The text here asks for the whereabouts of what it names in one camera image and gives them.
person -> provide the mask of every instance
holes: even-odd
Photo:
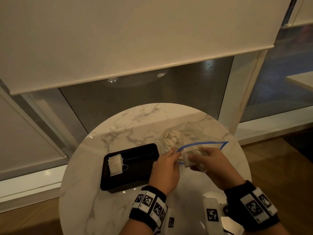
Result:
[[[206,175],[219,189],[225,191],[246,183],[221,150],[217,148],[200,148],[200,150],[206,152],[207,156],[190,154],[188,158],[192,162],[202,164],[207,170]],[[175,149],[160,156],[153,164],[148,185],[168,196],[176,188],[179,181],[180,175],[177,160],[180,156],[181,152],[176,152]],[[196,167],[191,167],[191,169],[199,171]],[[266,229],[255,232],[245,231],[245,234],[289,235],[279,220],[276,224]],[[153,230],[146,223],[130,218],[119,235],[153,235]]]

wooden floor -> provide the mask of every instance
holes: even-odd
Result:
[[[313,234],[313,163],[282,138],[242,147],[252,181],[279,210],[291,234]],[[0,214],[0,235],[61,235],[58,198]]]

white marble tabletop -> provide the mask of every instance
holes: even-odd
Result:
[[[128,219],[131,204],[142,186],[110,194],[100,189],[106,154],[155,142],[169,127],[199,122],[207,135],[229,141],[222,149],[246,180],[251,180],[245,154],[234,137],[209,115],[183,105],[158,103],[120,112],[97,126],[79,145],[65,171],[60,194],[60,220],[64,235],[118,234]],[[166,200],[175,211],[175,234],[206,234],[202,194],[226,202],[224,193],[201,172],[180,166],[177,188]],[[222,218],[225,229],[240,234],[242,227]]]

black plastic tray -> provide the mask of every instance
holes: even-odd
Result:
[[[128,168],[124,166],[123,173],[110,176],[108,159],[118,154],[121,154]],[[115,193],[147,184],[153,162],[158,158],[159,151],[154,143],[107,154],[103,160],[100,189]]]

clear plastic bag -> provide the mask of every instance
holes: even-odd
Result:
[[[195,165],[188,160],[188,154],[204,153],[198,150],[198,148],[211,147],[221,150],[227,143],[227,141],[204,134],[203,128],[194,122],[185,122],[171,127],[165,130],[156,141],[160,155],[165,154],[171,148],[177,148],[178,152],[182,151],[182,156],[178,161],[184,163],[185,167]]]

